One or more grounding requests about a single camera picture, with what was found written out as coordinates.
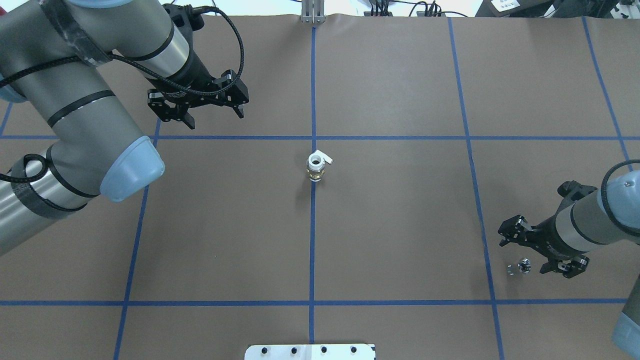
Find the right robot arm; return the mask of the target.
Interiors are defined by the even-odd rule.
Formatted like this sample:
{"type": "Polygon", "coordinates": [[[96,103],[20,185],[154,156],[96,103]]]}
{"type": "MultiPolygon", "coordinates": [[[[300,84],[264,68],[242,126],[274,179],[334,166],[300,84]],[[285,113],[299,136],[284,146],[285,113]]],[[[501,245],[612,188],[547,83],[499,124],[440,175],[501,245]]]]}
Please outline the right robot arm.
{"type": "Polygon", "coordinates": [[[553,272],[571,279],[590,264],[589,252],[621,242],[640,241],[639,171],[615,177],[617,170],[638,164],[638,159],[619,162],[602,177],[598,187],[571,180],[557,193],[562,200],[555,213],[538,224],[517,214],[498,228],[499,246],[516,244],[542,255],[540,274],[553,272]]]}

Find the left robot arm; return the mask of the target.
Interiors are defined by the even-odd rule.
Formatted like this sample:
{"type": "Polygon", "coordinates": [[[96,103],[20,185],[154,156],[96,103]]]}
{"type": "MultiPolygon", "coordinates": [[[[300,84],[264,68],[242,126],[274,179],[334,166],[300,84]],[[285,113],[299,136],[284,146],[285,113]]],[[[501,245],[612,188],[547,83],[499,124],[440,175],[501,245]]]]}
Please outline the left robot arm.
{"type": "Polygon", "coordinates": [[[243,117],[245,48],[217,6],[157,0],[28,0],[1,16],[1,98],[32,104],[57,142],[1,175],[5,255],[94,198],[121,202],[157,180],[165,164],[98,72],[122,62],[151,84],[147,105],[164,122],[195,128],[190,109],[229,107],[243,117]],[[210,75],[194,32],[213,12],[238,41],[238,70],[210,75]]]}

